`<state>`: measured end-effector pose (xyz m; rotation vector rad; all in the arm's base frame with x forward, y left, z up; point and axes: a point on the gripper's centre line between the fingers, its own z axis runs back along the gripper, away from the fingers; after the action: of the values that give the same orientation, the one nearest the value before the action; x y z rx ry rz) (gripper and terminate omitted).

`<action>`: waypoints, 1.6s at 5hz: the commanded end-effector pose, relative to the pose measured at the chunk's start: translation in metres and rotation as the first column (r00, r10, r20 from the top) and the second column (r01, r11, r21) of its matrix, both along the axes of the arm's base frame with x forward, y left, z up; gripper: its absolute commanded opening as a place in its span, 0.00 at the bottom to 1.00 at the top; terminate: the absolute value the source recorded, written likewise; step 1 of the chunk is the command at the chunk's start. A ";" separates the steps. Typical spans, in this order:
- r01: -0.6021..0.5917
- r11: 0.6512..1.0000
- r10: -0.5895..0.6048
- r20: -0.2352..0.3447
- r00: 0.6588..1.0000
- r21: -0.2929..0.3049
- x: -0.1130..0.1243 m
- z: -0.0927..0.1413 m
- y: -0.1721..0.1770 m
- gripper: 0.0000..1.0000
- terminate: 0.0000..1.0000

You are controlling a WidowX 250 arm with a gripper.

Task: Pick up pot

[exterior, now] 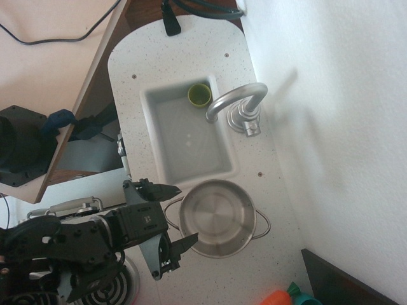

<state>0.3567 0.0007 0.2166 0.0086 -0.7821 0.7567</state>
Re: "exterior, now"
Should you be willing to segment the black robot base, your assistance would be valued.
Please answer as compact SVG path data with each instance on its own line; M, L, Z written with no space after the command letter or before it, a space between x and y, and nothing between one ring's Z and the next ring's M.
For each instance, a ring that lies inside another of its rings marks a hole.
M45 137L46 116L11 105L1 110L1 183L20 187L48 172L58 142Z

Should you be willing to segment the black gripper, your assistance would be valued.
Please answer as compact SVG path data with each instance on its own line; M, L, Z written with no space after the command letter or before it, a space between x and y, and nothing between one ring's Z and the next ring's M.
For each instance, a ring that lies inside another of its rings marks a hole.
M177 186L154 184L148 179L138 182L124 180L122 184L126 205L114 209L106 219L113 248L123 250L140 246L142 255L154 280L180 267L181 255L197 241L198 233L171 242L161 202L181 194Z

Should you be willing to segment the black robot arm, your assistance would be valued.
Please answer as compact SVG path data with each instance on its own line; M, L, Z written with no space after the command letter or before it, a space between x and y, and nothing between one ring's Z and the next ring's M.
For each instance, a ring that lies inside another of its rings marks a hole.
M43 304L48 295L74 302L108 287L124 270L125 250L140 246L151 276L179 267L181 255L197 241L168 235L162 202L180 193L176 186L148 179L123 182L125 205L69 224L43 215L1 230L1 303Z

